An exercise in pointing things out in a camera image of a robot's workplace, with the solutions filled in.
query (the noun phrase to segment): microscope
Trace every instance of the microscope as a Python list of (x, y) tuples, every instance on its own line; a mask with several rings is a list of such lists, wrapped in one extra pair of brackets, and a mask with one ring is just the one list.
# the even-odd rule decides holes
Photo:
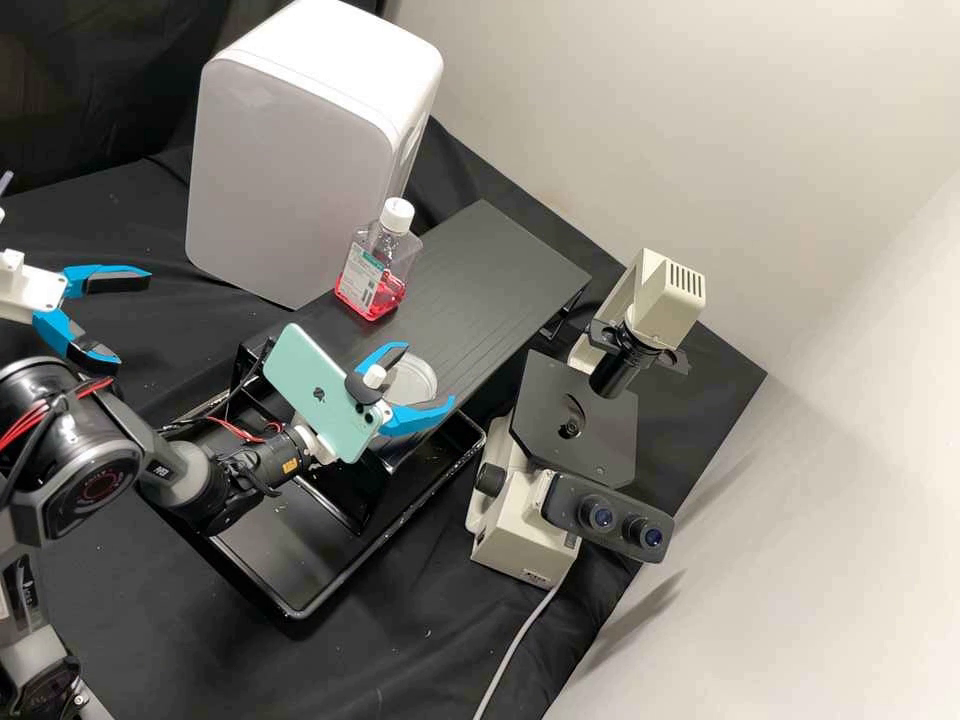
[(231, 396), (262, 373), (293, 419), (223, 455), (168, 440), (111, 392), (111, 376), (80, 374), (54, 357), (0, 369), (0, 717), (110, 718), (47, 620), (38, 566), (45, 545), (134, 484), (192, 530), (217, 535), (309, 468), (356, 462), (379, 436), (438, 425), (452, 396), (390, 399), (406, 354), (405, 343), (388, 343), (345, 371), (287, 325), (216, 408), (183, 421), (236, 429), (227, 415)]
[(470, 558), (549, 589), (583, 540), (641, 562), (663, 560), (673, 518), (620, 491), (636, 476), (642, 370), (687, 374), (679, 349), (706, 303), (703, 275), (644, 249), (567, 362), (531, 350), (513, 410), (495, 419), (466, 528)]

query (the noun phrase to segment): label sticker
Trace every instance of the label sticker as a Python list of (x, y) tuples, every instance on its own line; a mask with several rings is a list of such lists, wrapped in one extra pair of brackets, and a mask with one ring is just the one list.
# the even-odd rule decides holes
[(383, 277), (383, 263), (357, 243), (350, 246), (343, 275), (340, 276), (340, 294), (362, 310), (369, 310), (377, 294), (377, 285)]

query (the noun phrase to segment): table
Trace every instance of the table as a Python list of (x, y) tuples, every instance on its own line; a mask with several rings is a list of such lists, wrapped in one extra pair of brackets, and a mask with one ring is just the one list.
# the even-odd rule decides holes
[[(622, 271), (431, 122), (409, 191), (421, 214), (440, 221), (481, 194), (593, 276), (587, 307)], [(153, 422), (222, 387), (237, 343), (286, 312), (189, 265), (186, 197), (169, 173), (140, 161), (5, 199), (0, 226), (0, 245), (26, 251), (32, 264), (122, 260), (156, 273), (147, 293), (71, 306), (124, 359), (127, 398)], [(585, 317), (574, 320), (582, 325)], [(185, 338), (181, 346), (172, 346), (174, 331)], [(28, 328), (5, 325), (3, 334), (0, 361), (37, 349)], [(564, 331), (557, 343), (536, 346), (560, 353), (573, 336)], [(764, 376), (701, 325), (686, 350), (689, 382), (647, 377), (639, 388), (641, 428), (671, 422), (669, 432), (641, 434), (644, 473), (631, 491), (671, 512)], [(483, 421), (506, 409), (522, 363), (518, 353), (466, 411)], [(44, 552), (51, 617), (118, 719), (469, 717), (542, 597), (469, 562), (463, 519), (471, 480), (451, 482), (297, 633), (272, 624), (127, 493)], [(635, 571), (585, 546), (504, 676), (489, 717), (539, 717)]]

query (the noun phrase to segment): microscope base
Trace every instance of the microscope base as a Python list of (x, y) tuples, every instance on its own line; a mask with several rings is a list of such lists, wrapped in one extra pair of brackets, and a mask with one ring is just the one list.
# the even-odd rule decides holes
[(542, 469), (535, 467), (510, 434), (511, 416), (490, 424), (483, 463), (506, 470), (496, 497), (474, 489), (466, 527), (474, 535), (470, 559), (544, 589), (564, 576), (580, 550), (580, 538), (540, 515)]

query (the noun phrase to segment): white cable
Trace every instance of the white cable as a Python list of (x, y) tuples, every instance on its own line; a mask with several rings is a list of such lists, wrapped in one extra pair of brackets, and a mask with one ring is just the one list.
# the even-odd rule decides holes
[(528, 617), (526, 622), (520, 626), (516, 636), (513, 638), (513, 642), (511, 642), (510, 647), (507, 648), (507, 654), (504, 655), (503, 660), (500, 661), (500, 666), (497, 668), (497, 672), (493, 674), (493, 680), (490, 681), (490, 686), (487, 688), (487, 692), (484, 693), (483, 700), (480, 701), (480, 705), (477, 707), (477, 712), (473, 715), (473, 720), (480, 720), (480, 718), (483, 717), (483, 713), (487, 709), (487, 705), (490, 704), (490, 698), (493, 697), (493, 693), (496, 691), (497, 685), (500, 684), (500, 678), (503, 677), (503, 673), (506, 671), (507, 665), (510, 664), (510, 658), (513, 657), (513, 653), (515, 653), (517, 648), (520, 647), (520, 641), (523, 640), (523, 636), (527, 634), (527, 630), (530, 629), (530, 626), (533, 625), (538, 617), (540, 617), (540, 613), (544, 611), (547, 605), (550, 604), (550, 601), (553, 600), (554, 595), (557, 594), (557, 590), (560, 589), (560, 586), (567, 577), (567, 572), (570, 572), (570, 568), (567, 568), (567, 571), (563, 573), (563, 575), (557, 581), (557, 584), (550, 588), (550, 592), (544, 596), (543, 600), (540, 601), (540, 604), (534, 608), (532, 613), (530, 613), (530, 617)]

